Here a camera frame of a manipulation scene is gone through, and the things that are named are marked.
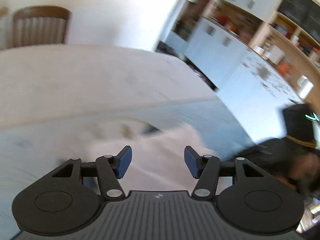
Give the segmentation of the person's right hand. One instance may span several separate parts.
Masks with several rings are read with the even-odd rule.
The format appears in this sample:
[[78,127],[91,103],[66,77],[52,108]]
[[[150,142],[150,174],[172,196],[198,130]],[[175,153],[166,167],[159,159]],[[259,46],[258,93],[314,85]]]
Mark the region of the person's right hand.
[[303,196],[319,193],[319,156],[308,153],[295,157],[287,171],[275,177]]

